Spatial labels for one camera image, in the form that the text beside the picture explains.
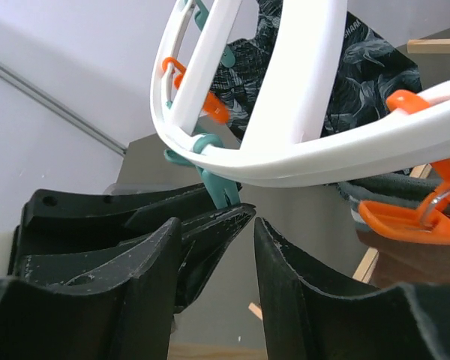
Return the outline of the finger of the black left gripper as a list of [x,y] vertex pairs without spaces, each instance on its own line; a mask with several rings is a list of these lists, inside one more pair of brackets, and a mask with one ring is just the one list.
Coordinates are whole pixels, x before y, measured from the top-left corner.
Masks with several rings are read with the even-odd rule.
[[20,260],[28,255],[114,248],[178,218],[181,265],[174,311],[180,314],[197,300],[230,243],[255,214],[247,203],[216,208],[203,184],[120,195],[39,189],[22,207],[7,272],[20,275]]

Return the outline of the dark patterned sock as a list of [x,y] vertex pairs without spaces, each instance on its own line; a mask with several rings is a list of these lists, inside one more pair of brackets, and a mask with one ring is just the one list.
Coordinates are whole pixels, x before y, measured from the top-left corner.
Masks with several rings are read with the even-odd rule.
[[[211,92],[228,108],[228,127],[242,140],[275,47],[282,1],[259,1],[256,34],[229,44],[232,67],[220,65]],[[361,19],[348,13],[337,69],[321,135],[375,122],[389,114],[387,98],[397,90],[418,93],[418,65],[384,40]]]

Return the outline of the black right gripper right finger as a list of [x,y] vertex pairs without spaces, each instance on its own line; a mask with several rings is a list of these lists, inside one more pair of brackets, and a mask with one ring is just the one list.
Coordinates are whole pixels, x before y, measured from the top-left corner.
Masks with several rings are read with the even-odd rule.
[[270,359],[450,359],[450,284],[354,280],[254,223]]

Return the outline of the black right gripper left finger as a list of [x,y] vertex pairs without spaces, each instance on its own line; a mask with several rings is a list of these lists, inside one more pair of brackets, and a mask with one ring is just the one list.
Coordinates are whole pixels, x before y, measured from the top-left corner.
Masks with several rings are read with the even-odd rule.
[[0,359],[165,359],[181,242],[173,217],[65,284],[0,277]]

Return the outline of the white round sock hanger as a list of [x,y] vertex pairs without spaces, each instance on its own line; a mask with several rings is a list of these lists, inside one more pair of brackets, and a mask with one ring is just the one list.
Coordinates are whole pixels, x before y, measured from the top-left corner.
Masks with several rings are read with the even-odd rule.
[[[194,127],[183,130],[168,108],[177,90],[163,80],[161,62],[179,53],[194,12],[193,1],[177,1],[158,47],[151,76],[151,117],[168,147],[210,173],[243,184],[297,188],[360,179],[450,158],[450,130],[438,132],[436,154],[428,156],[430,135],[450,107],[429,107],[403,117],[385,118],[333,136],[321,137],[326,108],[338,69],[344,36],[345,1],[285,1],[277,40],[262,87],[238,149],[208,144],[194,151]],[[215,1],[191,62],[210,68],[221,60],[239,1]],[[209,70],[211,82],[217,70]],[[450,80],[429,88],[421,98],[433,102],[450,95]]]

